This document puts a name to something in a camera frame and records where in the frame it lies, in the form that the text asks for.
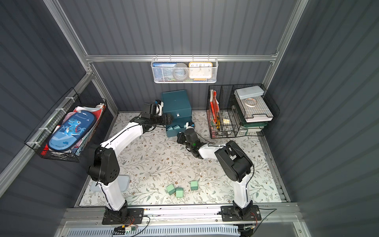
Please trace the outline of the teal drawer cabinet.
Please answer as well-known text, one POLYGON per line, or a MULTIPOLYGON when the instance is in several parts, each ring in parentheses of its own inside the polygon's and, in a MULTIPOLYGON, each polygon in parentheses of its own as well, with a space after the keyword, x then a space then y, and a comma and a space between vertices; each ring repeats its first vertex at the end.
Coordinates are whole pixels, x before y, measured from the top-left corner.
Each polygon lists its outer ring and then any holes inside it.
POLYGON ((166 129, 170 126, 179 125, 181 129, 166 130, 167 137, 176 137, 179 132, 184 132, 183 125, 192 122, 192 107, 188 98, 187 91, 176 90, 163 92, 161 95, 164 103, 163 113, 170 113, 173 117, 172 124, 166 125, 166 129))

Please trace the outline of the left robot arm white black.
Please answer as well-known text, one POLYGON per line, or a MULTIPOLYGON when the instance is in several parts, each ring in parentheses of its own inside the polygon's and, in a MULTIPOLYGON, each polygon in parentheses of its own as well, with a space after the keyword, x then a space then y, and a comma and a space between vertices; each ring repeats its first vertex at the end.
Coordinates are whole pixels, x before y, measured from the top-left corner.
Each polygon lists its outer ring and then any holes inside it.
POLYGON ((95 149, 93 165, 87 173, 104 194, 107 211, 117 214, 126 212, 127 201, 122 196, 117 179, 120 173, 118 156, 144 133, 153 131, 157 126, 171 124, 172 116, 164 114, 163 108, 164 102, 161 100, 144 104, 142 112, 132 118, 125 128, 95 149))

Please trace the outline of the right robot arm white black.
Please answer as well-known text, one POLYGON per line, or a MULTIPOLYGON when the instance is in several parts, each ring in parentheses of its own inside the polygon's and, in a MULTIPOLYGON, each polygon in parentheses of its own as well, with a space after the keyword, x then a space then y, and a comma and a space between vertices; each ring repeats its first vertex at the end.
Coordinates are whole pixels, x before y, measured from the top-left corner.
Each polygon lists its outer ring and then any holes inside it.
POLYGON ((253 202, 248 194, 248 183, 254 176, 255 168, 235 141, 222 145, 207 144, 199 140, 193 128, 188 128, 177 134, 177 143, 184 145, 195 158, 217 160, 225 175, 233 182, 235 215, 241 219, 250 214, 253 202))

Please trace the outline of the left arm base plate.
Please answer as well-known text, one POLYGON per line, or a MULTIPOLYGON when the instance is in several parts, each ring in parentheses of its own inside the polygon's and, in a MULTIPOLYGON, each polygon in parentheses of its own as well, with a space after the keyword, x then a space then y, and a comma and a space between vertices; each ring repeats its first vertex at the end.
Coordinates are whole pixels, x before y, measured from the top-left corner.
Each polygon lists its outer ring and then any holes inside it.
POLYGON ((106 207, 102 225, 138 225, 142 223, 143 216, 143 208, 122 208, 119 211, 113 211, 106 207))

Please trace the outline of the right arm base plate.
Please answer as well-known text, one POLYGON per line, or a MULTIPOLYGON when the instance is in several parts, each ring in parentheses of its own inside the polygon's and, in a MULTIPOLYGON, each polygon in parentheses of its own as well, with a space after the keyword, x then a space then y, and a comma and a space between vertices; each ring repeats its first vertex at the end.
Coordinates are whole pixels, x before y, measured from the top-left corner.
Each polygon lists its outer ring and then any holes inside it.
POLYGON ((257 205, 247 206, 246 208, 239 208, 237 206, 221 206, 221 211, 218 212, 222 216, 224 222, 235 221, 261 221, 261 212, 257 205))

